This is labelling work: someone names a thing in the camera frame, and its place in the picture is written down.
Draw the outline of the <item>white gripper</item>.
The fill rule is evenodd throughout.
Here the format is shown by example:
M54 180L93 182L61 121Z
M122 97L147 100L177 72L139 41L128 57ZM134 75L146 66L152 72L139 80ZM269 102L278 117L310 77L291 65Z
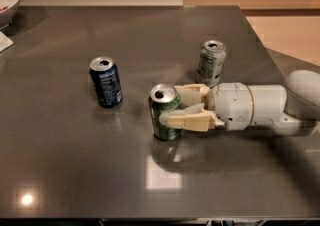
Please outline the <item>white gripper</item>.
M159 122L166 127L207 132L225 125L227 130L234 131L244 130L251 122L253 98L244 84L221 83L211 90L205 84L176 85L175 88L187 108L162 112ZM204 108L206 100L210 111Z

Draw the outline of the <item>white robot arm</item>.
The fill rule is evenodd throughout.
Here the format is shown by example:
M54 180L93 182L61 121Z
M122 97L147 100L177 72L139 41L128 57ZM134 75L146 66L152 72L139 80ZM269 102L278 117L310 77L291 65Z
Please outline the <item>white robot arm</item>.
M183 107L160 114L166 127L194 132L253 127L299 136L312 134L320 123L320 74L309 70L290 73L282 85L190 84L176 90Z

